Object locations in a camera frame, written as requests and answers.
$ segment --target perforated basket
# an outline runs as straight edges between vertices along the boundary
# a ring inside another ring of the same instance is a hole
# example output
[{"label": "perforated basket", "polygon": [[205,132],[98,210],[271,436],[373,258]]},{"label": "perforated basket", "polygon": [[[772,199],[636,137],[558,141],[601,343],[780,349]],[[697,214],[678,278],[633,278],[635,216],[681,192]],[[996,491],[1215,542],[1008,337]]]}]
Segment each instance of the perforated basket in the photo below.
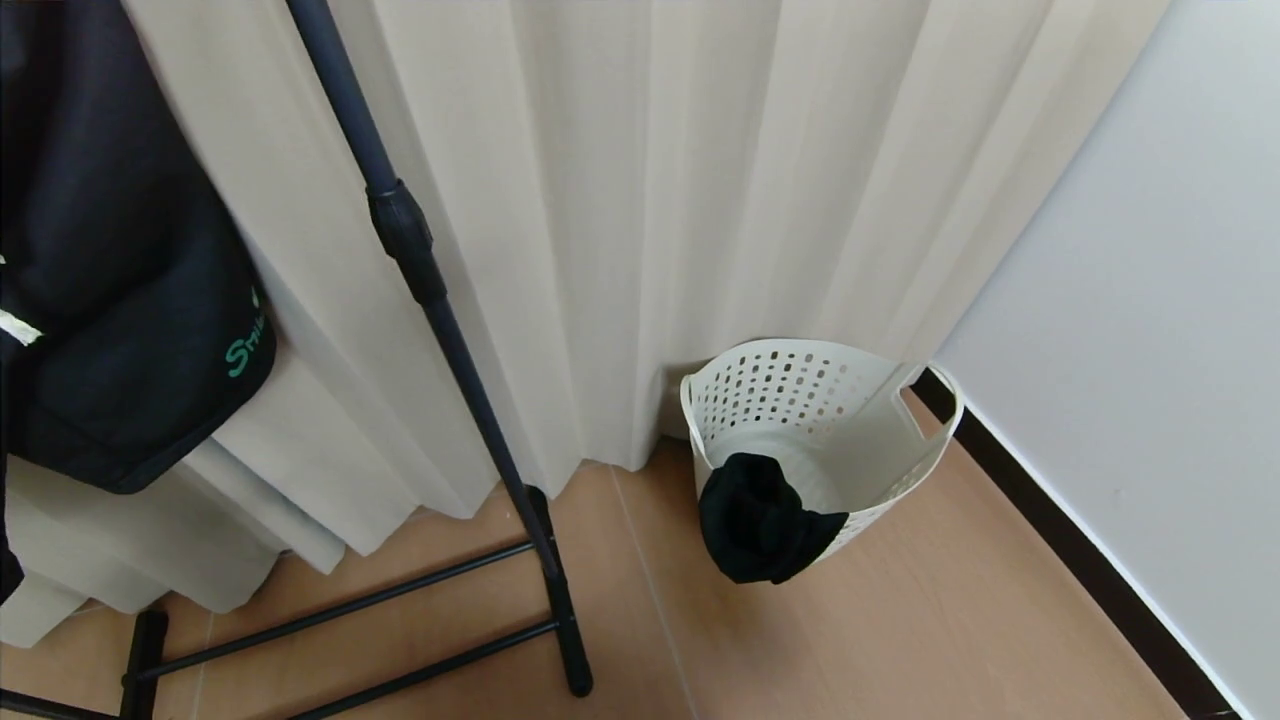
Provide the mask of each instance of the perforated basket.
[{"label": "perforated basket", "polygon": [[833,342],[760,340],[739,345],[681,382],[698,495],[735,452],[777,459],[805,510],[849,512],[818,557],[863,532],[933,471],[964,413],[925,438],[900,391],[919,365]]}]

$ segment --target white wall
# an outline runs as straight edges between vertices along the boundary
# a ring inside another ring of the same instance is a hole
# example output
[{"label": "white wall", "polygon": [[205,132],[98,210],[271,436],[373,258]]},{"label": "white wall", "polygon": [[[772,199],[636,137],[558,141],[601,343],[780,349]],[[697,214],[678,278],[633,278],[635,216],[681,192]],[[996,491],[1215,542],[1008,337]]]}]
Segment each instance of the white wall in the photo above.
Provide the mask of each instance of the white wall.
[{"label": "white wall", "polygon": [[1280,717],[1280,3],[1172,4],[940,361]]}]

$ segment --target curtain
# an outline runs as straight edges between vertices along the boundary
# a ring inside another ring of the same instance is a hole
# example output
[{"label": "curtain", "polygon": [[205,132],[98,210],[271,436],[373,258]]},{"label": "curtain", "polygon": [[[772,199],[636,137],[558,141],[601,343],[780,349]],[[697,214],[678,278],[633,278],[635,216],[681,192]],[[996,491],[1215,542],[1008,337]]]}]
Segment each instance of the curtain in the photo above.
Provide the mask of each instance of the curtain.
[{"label": "curtain", "polygon": [[[188,480],[234,468],[219,502],[321,569],[417,505],[472,515],[495,473],[284,4],[125,4],[288,346]],[[928,359],[1166,4],[332,6],[525,480],[554,495],[582,457],[643,465],[678,378],[737,342]]]}]

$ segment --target wooden floor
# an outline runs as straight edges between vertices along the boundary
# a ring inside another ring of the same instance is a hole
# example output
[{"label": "wooden floor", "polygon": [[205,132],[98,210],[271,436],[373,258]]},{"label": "wooden floor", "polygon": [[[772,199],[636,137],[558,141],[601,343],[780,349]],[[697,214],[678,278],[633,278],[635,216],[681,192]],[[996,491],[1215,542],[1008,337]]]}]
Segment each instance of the wooden floor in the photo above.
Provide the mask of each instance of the wooden floor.
[{"label": "wooden floor", "polygon": [[[343,717],[1180,717],[1119,632],[959,446],[914,495],[785,585],[735,585],[701,546],[687,447],[585,464],[552,503],[595,692],[572,698],[543,637]],[[166,655],[393,584],[521,534],[504,496],[471,521],[422,514],[330,577],[280,561],[246,607],[166,598]],[[163,719],[280,717],[539,619],[525,553],[164,679]],[[0,685],[116,708],[132,620],[82,611],[0,652]],[[0,712],[0,717],[18,717]]]}]

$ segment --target clothes rack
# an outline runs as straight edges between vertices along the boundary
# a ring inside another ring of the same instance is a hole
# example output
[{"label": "clothes rack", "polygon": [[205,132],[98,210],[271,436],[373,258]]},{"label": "clothes rack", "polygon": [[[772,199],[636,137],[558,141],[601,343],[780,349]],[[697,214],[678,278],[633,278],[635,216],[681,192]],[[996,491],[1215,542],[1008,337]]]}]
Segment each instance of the clothes rack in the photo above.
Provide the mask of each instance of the clothes rack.
[{"label": "clothes rack", "polygon": [[431,233],[422,210],[403,181],[396,176],[329,5],[325,0],[287,0],[287,4],[307,55],[315,65],[320,85],[365,178],[374,229],[387,254],[399,266],[413,300],[422,306],[449,370],[462,391],[467,409],[471,411],[476,428],[480,430],[485,447],[502,478],[503,487],[529,537],[525,541],[468,557],[448,568],[429,571],[394,587],[169,661],[161,660],[169,624],[168,616],[159,610],[147,610],[134,620],[133,643],[127,671],[122,678],[124,691],[119,715],[106,715],[8,691],[0,691],[0,707],[55,720],[151,720],[156,684],[164,675],[291,635],[530,550],[538,555],[541,562],[543,580],[550,605],[550,619],[540,620],[399,678],[294,715],[293,719],[316,720],[337,715],[548,633],[556,633],[559,643],[570,692],[577,697],[586,697],[591,692],[594,683],[591,669],[582,646],[577,618],[573,614],[568,580],[561,564],[547,496],[536,488],[525,486],[520,478],[520,471],[503,438],[502,428],[497,415],[494,415],[493,406],[489,404],[471,352],[467,350],[466,340],[453,315],[453,309],[449,306],[444,278],[431,254]]}]

